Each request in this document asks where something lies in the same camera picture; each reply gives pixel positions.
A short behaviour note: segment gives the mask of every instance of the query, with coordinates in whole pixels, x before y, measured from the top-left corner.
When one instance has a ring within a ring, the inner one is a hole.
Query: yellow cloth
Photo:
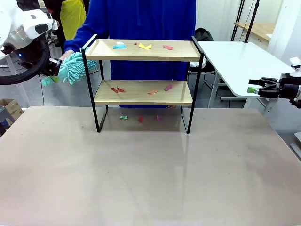
[[[66,40],[72,40],[77,29],[79,29],[85,19],[86,12],[82,0],[66,0],[62,2],[61,13],[61,26],[63,27]]]

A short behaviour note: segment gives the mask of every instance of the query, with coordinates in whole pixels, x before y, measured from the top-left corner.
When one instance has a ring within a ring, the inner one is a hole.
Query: top shelf
[[[113,49],[116,42],[123,42],[127,48]],[[139,48],[152,44],[151,49]],[[172,46],[167,50],[163,45]],[[86,51],[87,60],[133,60],[133,61],[199,61],[200,53],[192,41],[174,40],[115,40],[96,39]]]

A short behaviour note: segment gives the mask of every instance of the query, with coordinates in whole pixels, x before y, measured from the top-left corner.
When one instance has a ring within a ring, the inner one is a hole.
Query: shelf
[[[173,88],[164,91],[172,84]],[[111,88],[125,89],[115,93]],[[158,93],[148,94],[152,90]],[[191,106],[192,98],[186,81],[103,80],[94,98],[96,105],[176,105]]]
[[[123,42],[127,48],[113,49],[116,42]],[[139,43],[151,49],[139,48]],[[174,47],[167,50],[163,45]],[[192,41],[174,40],[114,40],[96,39],[86,52],[88,60],[133,60],[133,61],[199,61],[200,53]]]

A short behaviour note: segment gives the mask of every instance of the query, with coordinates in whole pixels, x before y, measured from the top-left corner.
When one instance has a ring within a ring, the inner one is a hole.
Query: bottom shelf
[[[172,89],[164,91],[169,85]],[[115,93],[119,87],[125,92]],[[148,92],[158,90],[155,94]],[[192,97],[186,81],[103,80],[94,98],[96,105],[175,105],[191,106]]]

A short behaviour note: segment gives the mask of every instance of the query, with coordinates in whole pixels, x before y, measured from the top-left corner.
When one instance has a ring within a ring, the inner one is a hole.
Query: two-tier shelf
[[[190,133],[193,112],[198,92],[201,67],[198,68],[198,75],[194,89],[193,98],[191,97],[187,76],[190,61],[199,61],[202,65],[205,54],[199,46],[197,40],[192,36],[192,41],[174,40],[112,40],[96,39],[95,34],[81,49],[91,104],[93,108],[96,129],[100,132],[108,112],[108,105],[173,105],[180,106],[184,126],[187,134]],[[127,48],[113,49],[116,42],[123,42]],[[139,48],[139,43],[152,44],[151,49]],[[164,45],[172,46],[173,50],[163,48]],[[96,95],[93,95],[87,60],[99,60],[102,81]],[[187,63],[186,76],[184,81],[148,81],[148,80],[105,80],[103,76],[102,60],[134,60],[134,61],[182,61]],[[172,89],[165,92],[165,87],[172,84]],[[126,91],[115,93],[111,88],[119,86]],[[160,92],[150,95],[149,91],[160,90]],[[105,105],[102,120],[98,124],[96,105]],[[183,112],[183,106],[190,106],[190,118],[187,124]]]

